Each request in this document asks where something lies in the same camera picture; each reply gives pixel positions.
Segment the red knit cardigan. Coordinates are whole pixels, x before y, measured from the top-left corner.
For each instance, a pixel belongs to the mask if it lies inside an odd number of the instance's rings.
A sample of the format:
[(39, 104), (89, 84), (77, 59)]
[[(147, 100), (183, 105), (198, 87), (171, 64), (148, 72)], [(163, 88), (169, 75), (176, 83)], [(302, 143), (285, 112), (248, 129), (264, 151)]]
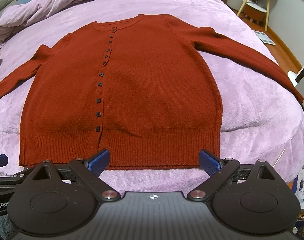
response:
[(112, 170), (195, 168), (220, 154), (223, 103), (201, 52), (227, 58), (303, 96), (260, 52), (167, 14), (88, 25), (0, 81), (0, 99), (28, 79), (19, 164), (89, 158), (106, 148)]

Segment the purple bed sheet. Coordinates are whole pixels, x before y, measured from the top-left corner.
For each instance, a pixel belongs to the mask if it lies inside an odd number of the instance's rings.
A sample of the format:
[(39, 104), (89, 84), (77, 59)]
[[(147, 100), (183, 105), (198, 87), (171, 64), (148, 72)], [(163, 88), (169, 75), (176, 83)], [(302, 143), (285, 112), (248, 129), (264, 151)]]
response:
[[(196, 27), (243, 43), (267, 57), (268, 48), (251, 28), (221, 0), (88, 0), (35, 23), (10, 38), (1, 47), (0, 81), (45, 44), (52, 47), (66, 34), (91, 22), (113, 22), (139, 14), (170, 14)], [(304, 113), (293, 95), (267, 77), (228, 59), (204, 53), (223, 102), (220, 153), (243, 164), (267, 160), (286, 182), (291, 182), (304, 163)], [(0, 154), (9, 159), (1, 176), (21, 170), (19, 124), (31, 86), (26, 81), (0, 100)], [(207, 179), (190, 170), (105, 171), (101, 179), (119, 192), (182, 191)]]

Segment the book on floor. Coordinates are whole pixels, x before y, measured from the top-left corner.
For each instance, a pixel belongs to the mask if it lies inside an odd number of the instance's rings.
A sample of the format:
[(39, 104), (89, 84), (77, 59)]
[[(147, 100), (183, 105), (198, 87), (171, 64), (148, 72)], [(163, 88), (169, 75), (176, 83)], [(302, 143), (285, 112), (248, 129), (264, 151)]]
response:
[(264, 43), (275, 46), (275, 42), (264, 32), (254, 30), (256, 36)]

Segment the brown footstool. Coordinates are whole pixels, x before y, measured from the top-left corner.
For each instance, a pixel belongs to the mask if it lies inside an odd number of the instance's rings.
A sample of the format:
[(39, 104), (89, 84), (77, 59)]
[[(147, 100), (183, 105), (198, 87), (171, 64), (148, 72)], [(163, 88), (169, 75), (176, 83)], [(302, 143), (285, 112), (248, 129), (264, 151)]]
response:
[(256, 21), (257, 24), (266, 19), (267, 10), (259, 6), (257, 3), (247, 1), (244, 7), (245, 17), (249, 18), (251, 22)]

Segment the grey round pouf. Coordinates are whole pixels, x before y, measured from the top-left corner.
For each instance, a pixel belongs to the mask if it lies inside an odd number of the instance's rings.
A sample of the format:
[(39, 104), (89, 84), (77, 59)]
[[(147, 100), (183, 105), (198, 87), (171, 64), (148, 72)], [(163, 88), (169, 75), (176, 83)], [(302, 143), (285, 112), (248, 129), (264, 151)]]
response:
[(226, 4), (233, 10), (238, 11), (243, 3), (243, 0), (227, 0)]

